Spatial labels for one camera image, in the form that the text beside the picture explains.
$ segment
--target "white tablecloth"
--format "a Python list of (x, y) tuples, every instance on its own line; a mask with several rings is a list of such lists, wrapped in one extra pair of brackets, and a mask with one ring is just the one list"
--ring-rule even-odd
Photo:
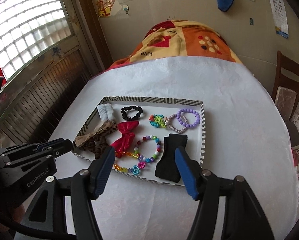
[[(51, 136), (73, 140), (104, 96), (200, 99), (206, 117), (204, 167), (217, 176), (243, 175), (262, 205), (275, 239), (294, 225), (298, 181), (287, 129), (269, 94), (247, 68), (207, 57), (171, 57), (140, 62), (90, 80)], [(89, 162), (71, 153), (56, 159), (57, 178)], [(93, 202), (104, 240), (186, 239), (198, 202), (185, 188), (157, 185), (112, 172)], [(68, 230), (74, 232), (70, 201)], [(221, 199), (214, 239), (221, 235)]]

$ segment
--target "colorful beaded bracelet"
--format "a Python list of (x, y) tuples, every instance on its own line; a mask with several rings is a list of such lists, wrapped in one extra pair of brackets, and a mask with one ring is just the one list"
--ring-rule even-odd
[[(194, 114), (195, 117), (196, 117), (196, 121), (193, 124), (184, 123), (182, 121), (181, 117), (180, 117), (183, 113), (192, 113), (192, 114)], [(179, 123), (181, 125), (183, 125), (184, 127), (186, 127), (186, 128), (194, 128), (201, 122), (201, 116), (199, 115), (198, 112), (196, 112), (193, 109), (180, 109), (180, 110), (178, 110), (178, 112), (176, 114), (176, 118), (179, 121)]]
[(149, 116), (149, 122), (153, 127), (156, 128), (166, 128), (167, 127), (167, 117), (162, 114), (152, 114)]
[(156, 145), (156, 151), (154, 152), (153, 154), (153, 157), (151, 158), (145, 158), (144, 156), (141, 158), (144, 162), (153, 162), (157, 156), (159, 156), (160, 152), (161, 152), (161, 141), (159, 140), (159, 138), (157, 138), (156, 136), (154, 135), (147, 135), (146, 137), (144, 136), (141, 140), (139, 140), (136, 145), (135, 145), (135, 148), (134, 148), (134, 154), (139, 154), (139, 146), (141, 145), (142, 142), (145, 142), (145, 141), (149, 141), (149, 140), (154, 140), (157, 145)]
[(134, 175), (139, 175), (141, 169), (145, 168), (146, 162), (148, 162), (148, 161), (146, 161), (146, 162), (143, 161), (143, 158), (145, 158), (143, 155), (133, 154), (133, 153), (130, 153), (130, 152), (115, 152), (115, 156), (117, 158), (122, 158), (123, 156), (129, 156), (129, 157), (140, 160), (140, 162), (137, 165), (134, 165), (132, 168), (121, 167), (117, 163), (114, 163), (114, 165), (113, 165), (113, 167), (118, 171), (130, 172), (130, 173), (133, 173)]
[[(173, 118), (175, 118), (176, 116), (177, 116), (177, 114), (172, 114), (172, 115), (167, 119), (167, 120), (168, 120), (168, 127), (169, 127), (171, 130), (173, 130), (174, 132), (177, 132), (177, 133), (183, 133), (183, 132), (185, 132), (185, 131), (187, 130), (187, 127), (186, 127), (186, 126), (184, 126), (182, 129), (178, 130), (178, 129), (176, 129), (174, 126), (171, 125), (171, 120), (172, 120)], [(185, 116), (180, 115), (180, 118), (182, 118), (182, 119), (184, 120), (183, 123), (188, 124), (188, 121), (187, 121), (187, 119), (186, 119)]]

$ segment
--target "screw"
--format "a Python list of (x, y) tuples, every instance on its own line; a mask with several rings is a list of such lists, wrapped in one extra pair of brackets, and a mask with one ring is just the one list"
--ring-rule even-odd
[(245, 179), (244, 179), (243, 176), (241, 176), (241, 175), (237, 175), (237, 176), (236, 176), (236, 180), (237, 180), (238, 182), (243, 182)]
[(54, 180), (54, 176), (48, 176), (47, 178), (46, 178), (46, 181), (47, 182), (52, 182)]
[(82, 169), (82, 170), (80, 170), (80, 175), (81, 175), (81, 176), (86, 176), (86, 175), (88, 175), (88, 174), (89, 174), (88, 169)]
[(211, 175), (211, 171), (210, 170), (202, 170), (202, 174), (203, 174), (203, 176), (209, 176), (209, 175)]

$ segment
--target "wooden wall panel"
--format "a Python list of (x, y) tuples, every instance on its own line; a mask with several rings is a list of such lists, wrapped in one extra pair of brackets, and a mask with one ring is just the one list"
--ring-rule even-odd
[[(69, 54), (39, 78), (0, 120), (0, 134), (4, 133), (14, 144), (48, 141), (91, 77), (80, 51)], [(0, 147), (10, 144), (0, 142)]]

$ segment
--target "calendar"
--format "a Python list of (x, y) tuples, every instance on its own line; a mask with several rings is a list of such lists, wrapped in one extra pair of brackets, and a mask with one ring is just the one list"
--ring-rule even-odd
[(269, 0), (272, 7), (272, 13), (275, 23), (276, 33), (288, 38), (288, 25), (283, 0)]

